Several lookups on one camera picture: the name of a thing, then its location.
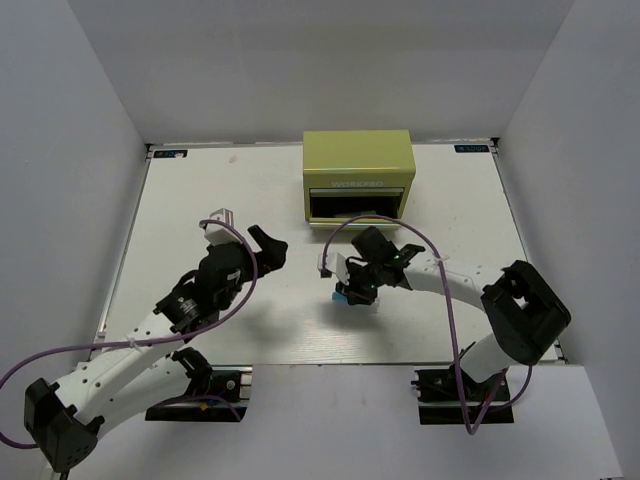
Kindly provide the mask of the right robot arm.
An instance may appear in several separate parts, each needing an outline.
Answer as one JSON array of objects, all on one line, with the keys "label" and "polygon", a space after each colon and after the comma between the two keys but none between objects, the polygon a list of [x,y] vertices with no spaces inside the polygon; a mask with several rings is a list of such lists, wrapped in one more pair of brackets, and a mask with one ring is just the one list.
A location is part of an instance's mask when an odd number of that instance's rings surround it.
[{"label": "right robot arm", "polygon": [[488,380],[515,365],[536,365],[569,326],[571,314],[536,270],[523,260],[503,268],[456,263],[421,245],[397,248],[375,227],[352,240],[355,257],[335,255],[327,264],[336,292],[348,304],[371,305],[382,286],[437,293],[483,312],[491,333],[458,353],[453,390],[472,399]]}]

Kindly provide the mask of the green metal tool chest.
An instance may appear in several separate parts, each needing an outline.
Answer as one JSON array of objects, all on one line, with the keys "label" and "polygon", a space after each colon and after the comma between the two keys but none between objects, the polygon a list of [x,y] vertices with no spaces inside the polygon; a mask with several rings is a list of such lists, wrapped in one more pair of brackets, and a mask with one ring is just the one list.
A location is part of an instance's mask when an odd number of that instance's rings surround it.
[{"label": "green metal tool chest", "polygon": [[349,226],[396,229],[416,175],[407,130],[306,131],[303,133],[303,196],[308,223],[312,188],[403,188],[397,218],[362,217]]}]

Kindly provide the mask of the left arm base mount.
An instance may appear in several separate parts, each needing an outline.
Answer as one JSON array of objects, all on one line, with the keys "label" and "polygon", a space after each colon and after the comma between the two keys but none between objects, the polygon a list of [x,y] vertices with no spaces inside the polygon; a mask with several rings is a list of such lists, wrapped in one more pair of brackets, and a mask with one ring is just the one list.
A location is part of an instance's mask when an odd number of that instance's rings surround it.
[{"label": "left arm base mount", "polygon": [[252,367],[214,367],[199,384],[192,383],[181,401],[149,408],[149,422],[239,423],[249,406]]}]

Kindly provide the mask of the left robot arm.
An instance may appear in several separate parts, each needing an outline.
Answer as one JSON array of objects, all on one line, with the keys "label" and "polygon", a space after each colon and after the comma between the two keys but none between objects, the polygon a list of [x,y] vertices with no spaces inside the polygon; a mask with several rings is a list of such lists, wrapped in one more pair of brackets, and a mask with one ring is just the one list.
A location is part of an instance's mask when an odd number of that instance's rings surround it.
[{"label": "left robot arm", "polygon": [[25,391],[24,426],[51,469],[65,475],[115,426],[166,400],[199,399],[211,387],[211,368],[188,343],[219,326],[245,305],[244,286],[284,267],[288,245],[259,226],[245,237],[219,220],[200,224],[208,241],[198,266],[122,340],[71,373],[49,382],[39,378]]}]

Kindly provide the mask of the blue table label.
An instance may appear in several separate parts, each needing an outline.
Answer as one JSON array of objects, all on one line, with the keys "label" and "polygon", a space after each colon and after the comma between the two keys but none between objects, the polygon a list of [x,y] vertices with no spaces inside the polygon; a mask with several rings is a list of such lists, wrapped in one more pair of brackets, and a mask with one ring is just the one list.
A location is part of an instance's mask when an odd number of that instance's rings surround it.
[{"label": "blue table label", "polygon": [[161,159],[186,158],[187,155],[187,149],[155,150],[153,152],[153,158]]},{"label": "blue table label", "polygon": [[457,153],[489,153],[490,148],[487,145],[479,144],[456,144],[454,149]]}]

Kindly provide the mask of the right blue table label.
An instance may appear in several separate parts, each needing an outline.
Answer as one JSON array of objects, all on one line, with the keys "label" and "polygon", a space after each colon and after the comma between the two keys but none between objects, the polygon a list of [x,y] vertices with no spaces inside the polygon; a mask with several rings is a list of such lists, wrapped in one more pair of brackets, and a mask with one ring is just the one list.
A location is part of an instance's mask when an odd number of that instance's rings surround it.
[{"label": "right blue table label", "polygon": [[457,153],[489,153],[490,148],[487,145],[479,144],[456,144],[454,149]]}]

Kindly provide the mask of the left blue table label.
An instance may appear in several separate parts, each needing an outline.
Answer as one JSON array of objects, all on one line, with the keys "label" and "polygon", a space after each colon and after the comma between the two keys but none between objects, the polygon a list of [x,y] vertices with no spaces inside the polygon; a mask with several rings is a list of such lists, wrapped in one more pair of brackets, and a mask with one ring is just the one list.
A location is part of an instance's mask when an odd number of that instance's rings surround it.
[{"label": "left blue table label", "polygon": [[153,152],[153,158],[161,159],[186,158],[187,155],[187,149],[155,150]]}]

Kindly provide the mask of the blue highlighter marker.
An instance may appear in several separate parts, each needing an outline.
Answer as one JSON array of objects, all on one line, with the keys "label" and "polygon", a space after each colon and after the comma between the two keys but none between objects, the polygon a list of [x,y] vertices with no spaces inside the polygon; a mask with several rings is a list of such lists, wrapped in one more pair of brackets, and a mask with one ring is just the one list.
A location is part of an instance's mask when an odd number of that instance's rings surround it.
[{"label": "blue highlighter marker", "polygon": [[[332,295],[331,295],[331,299],[332,299],[333,302],[336,302],[338,304],[348,305],[348,299],[344,295],[342,295],[340,293],[333,292]],[[371,306],[378,306],[379,304],[380,304],[380,299],[376,298],[371,303]]]}]

